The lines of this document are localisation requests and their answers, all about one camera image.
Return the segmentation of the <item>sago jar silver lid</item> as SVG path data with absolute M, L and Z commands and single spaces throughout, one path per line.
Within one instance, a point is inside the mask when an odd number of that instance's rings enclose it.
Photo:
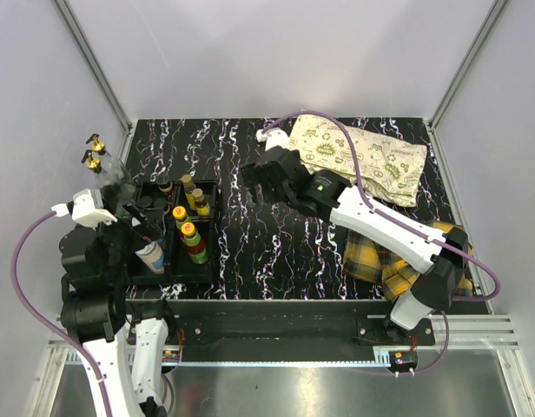
M 158 242 L 149 243 L 142 249 L 136 250 L 135 254 L 152 273 L 156 275 L 164 273 L 164 252 Z

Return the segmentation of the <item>short green label sauce bottle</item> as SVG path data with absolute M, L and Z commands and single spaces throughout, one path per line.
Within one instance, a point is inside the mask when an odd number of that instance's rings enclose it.
M 175 220 L 175 226 L 177 233 L 181 240 L 184 240 L 184 234 L 182 233 L 182 226 L 189 221 L 187 210 L 183 206 L 175 206 L 172 210 L 172 216 Z

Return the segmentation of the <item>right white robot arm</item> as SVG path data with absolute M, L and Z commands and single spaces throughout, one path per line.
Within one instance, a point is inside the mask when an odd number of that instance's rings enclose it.
M 459 228 L 444 232 L 416 222 L 371 197 L 329 169 L 309 173 L 296 150 L 275 146 L 241 166 L 253 202 L 285 203 L 300 214 L 317 217 L 365 236 L 400 256 L 419 276 L 398 297 L 384 322 L 394 344 L 412 338 L 419 322 L 435 310 L 446 310 L 461 283 L 468 248 Z

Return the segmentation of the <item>clear pump bottle gold top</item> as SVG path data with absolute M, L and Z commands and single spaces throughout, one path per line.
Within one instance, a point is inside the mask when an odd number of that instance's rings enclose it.
M 81 164 L 93 175 L 98 188 L 116 187 L 132 193 L 134 184 L 123 162 L 109 153 L 106 144 L 98 134 L 92 134 L 85 142 L 89 148 L 84 151 Z

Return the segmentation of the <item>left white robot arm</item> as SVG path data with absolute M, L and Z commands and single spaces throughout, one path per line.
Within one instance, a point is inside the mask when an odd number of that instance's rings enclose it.
M 59 243 L 63 307 L 60 321 L 82 356 L 99 416 L 164 416 L 162 348 L 177 323 L 162 302 L 136 308 L 135 358 L 127 360 L 127 261 L 158 240 L 162 226 L 134 204 L 126 219 L 81 194 L 66 206 L 76 226 Z

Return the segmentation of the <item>yellow label bottle brown cap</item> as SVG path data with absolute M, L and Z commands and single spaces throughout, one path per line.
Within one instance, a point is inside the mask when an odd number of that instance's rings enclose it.
M 195 190 L 195 183 L 190 174 L 185 174 L 181 177 L 184 195 L 186 196 L 189 207 L 195 210 L 195 198 L 193 192 Z

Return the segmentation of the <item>tall green label sauce bottle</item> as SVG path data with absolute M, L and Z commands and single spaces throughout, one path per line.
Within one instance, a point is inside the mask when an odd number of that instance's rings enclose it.
M 196 226 L 192 222 L 185 222 L 182 224 L 181 232 L 191 261 L 198 265 L 205 264 L 208 261 L 206 242 L 201 237 Z

